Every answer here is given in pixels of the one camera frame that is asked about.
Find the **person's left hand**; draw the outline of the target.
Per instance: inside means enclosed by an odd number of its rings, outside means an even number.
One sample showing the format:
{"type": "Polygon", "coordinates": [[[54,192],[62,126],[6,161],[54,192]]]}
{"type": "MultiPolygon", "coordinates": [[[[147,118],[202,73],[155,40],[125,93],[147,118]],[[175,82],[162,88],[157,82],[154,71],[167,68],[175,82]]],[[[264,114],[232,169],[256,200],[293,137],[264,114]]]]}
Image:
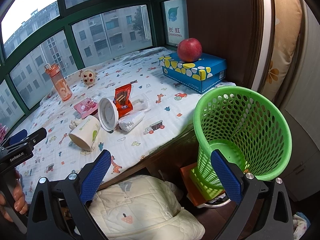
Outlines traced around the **person's left hand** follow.
{"type": "MultiPolygon", "coordinates": [[[[20,174],[18,171],[15,171],[15,178],[16,178],[16,185],[13,190],[13,197],[15,200],[14,209],[17,212],[19,212],[21,215],[24,215],[28,211],[28,204],[25,201],[25,194],[22,191],[22,186],[20,183],[20,174]]],[[[0,194],[0,205],[1,205],[1,213],[3,217],[9,222],[13,222],[10,215],[4,209],[6,205],[6,200],[2,194],[0,194]]]]}

